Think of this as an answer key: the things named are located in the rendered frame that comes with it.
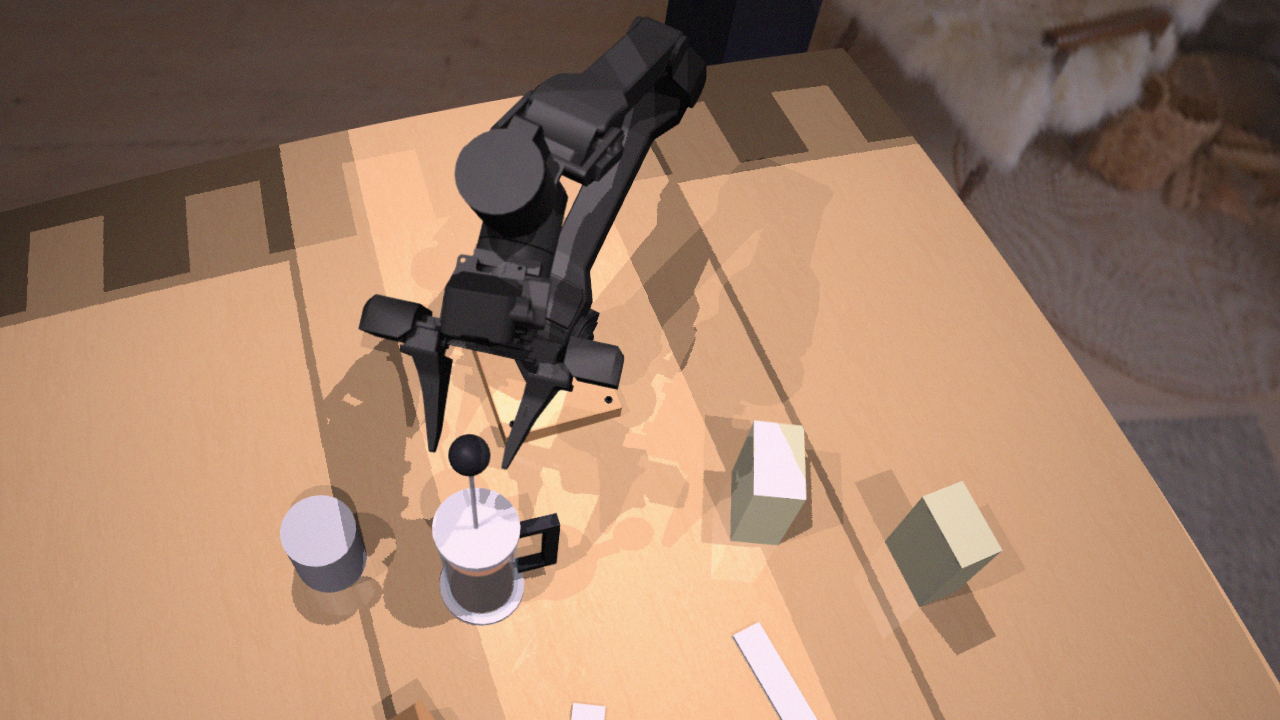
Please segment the french press coffee maker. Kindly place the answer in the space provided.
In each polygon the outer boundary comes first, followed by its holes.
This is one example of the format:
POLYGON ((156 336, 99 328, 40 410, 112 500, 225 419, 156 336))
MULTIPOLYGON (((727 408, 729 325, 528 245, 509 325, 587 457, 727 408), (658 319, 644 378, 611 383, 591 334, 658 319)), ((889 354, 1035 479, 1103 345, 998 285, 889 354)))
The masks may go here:
POLYGON ((480 436, 465 434, 448 451, 451 468, 468 477, 470 488, 445 498, 433 519, 433 541, 442 559, 439 588, 445 607, 463 623, 490 625, 509 618, 524 597, 524 574, 557 562, 557 512, 525 521, 494 489, 475 488, 492 450, 480 436), (518 557, 518 539, 541 534, 541 552, 518 557))

